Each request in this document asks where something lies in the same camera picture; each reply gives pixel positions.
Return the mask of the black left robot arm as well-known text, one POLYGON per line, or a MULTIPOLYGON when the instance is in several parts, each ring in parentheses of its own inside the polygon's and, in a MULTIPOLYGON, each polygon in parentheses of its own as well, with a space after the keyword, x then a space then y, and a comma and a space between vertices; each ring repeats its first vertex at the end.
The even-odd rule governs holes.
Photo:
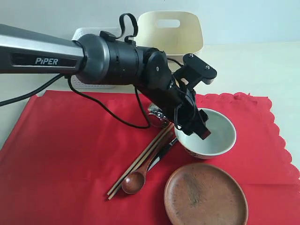
POLYGON ((110 41, 105 34, 65 40, 1 25, 0 71, 3 74, 75 75, 85 84, 133 85, 187 135, 210 135, 208 115, 195 104, 194 87, 210 84, 217 72, 193 54, 172 72, 165 52, 110 41))

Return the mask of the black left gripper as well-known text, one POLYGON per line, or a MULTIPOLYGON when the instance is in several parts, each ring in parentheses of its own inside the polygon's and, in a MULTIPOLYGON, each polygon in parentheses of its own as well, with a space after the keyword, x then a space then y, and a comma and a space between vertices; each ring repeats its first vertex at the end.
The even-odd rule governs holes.
POLYGON ((204 124, 209 119, 207 113, 204 110, 197 110, 194 94, 187 90, 182 82, 177 86, 172 78, 166 90, 147 89, 142 85, 138 86, 138 90, 158 106, 164 116, 185 134, 196 133, 202 140, 211 134, 204 124))

